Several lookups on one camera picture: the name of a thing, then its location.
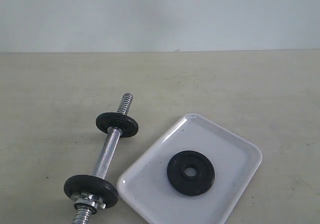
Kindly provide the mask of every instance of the table surface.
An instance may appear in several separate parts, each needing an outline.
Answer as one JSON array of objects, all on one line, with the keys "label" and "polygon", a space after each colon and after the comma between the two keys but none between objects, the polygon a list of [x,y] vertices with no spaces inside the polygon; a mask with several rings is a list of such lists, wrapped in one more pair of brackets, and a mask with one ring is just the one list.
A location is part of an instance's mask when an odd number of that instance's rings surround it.
[{"label": "table surface", "polygon": [[[139,133],[119,143],[111,183],[194,112],[263,154],[228,224],[319,223],[320,50],[0,54],[0,223],[71,223],[64,182],[92,172],[96,117],[127,91]],[[90,223],[145,221],[120,199]]]}]

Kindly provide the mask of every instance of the dumbbell handle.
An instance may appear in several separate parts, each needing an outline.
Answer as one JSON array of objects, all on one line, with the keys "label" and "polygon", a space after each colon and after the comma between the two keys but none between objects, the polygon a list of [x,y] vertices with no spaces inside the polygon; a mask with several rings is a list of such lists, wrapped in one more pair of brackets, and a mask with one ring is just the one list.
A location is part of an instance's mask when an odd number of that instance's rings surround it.
[{"label": "dumbbell handle", "polygon": [[[133,95],[130,93],[125,93],[122,97],[117,113],[127,115],[132,100]],[[99,177],[101,179],[105,179],[105,176],[111,163],[111,159],[114,155],[114,151],[116,150],[115,148],[117,146],[121,134],[121,130],[116,127],[110,127],[108,129],[108,134],[104,141],[102,151],[92,173],[94,176]]]}]

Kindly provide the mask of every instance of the white tray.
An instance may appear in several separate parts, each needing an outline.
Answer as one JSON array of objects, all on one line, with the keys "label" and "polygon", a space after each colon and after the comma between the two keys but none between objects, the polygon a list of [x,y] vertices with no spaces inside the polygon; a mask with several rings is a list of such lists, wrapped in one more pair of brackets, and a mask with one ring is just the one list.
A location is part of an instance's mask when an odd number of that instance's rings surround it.
[{"label": "white tray", "polygon": [[[186,196],[167,178],[169,160],[178,152],[205,155],[215,169],[213,186]],[[118,191],[150,224],[224,223],[262,161],[250,142],[197,114],[183,116],[118,180]]]}]

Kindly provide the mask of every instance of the black rubber disc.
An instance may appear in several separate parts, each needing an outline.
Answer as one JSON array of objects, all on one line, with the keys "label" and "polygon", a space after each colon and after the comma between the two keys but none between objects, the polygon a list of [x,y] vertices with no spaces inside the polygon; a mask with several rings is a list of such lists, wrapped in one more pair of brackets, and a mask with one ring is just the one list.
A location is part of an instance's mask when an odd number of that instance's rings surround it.
[{"label": "black rubber disc", "polygon": [[[188,167],[195,170],[195,175],[185,173]],[[184,195],[201,195],[211,188],[215,180],[211,162],[196,151],[186,150],[174,155],[166,170],[172,187]]]},{"label": "black rubber disc", "polygon": [[99,130],[108,133],[109,127],[118,127],[122,131],[121,137],[132,137],[138,133],[138,123],[127,115],[107,112],[99,115],[95,121]]},{"label": "black rubber disc", "polygon": [[73,193],[83,191],[101,196],[106,208],[113,207],[118,201],[119,194],[116,188],[106,180],[92,175],[74,175],[66,180],[63,187],[69,198]]}]

